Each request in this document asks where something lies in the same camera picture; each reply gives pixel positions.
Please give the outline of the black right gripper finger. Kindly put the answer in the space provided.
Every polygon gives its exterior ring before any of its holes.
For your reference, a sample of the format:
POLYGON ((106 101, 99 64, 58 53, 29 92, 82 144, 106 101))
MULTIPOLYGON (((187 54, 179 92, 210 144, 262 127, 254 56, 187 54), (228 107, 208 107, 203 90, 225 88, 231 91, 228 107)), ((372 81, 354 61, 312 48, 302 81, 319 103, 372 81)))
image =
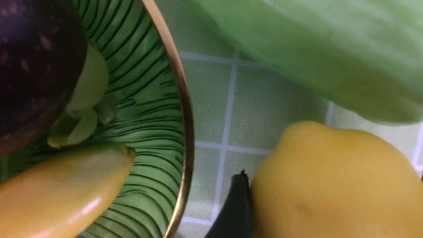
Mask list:
POLYGON ((232 176, 228 196, 205 237, 252 238, 252 194, 245 170, 232 176))

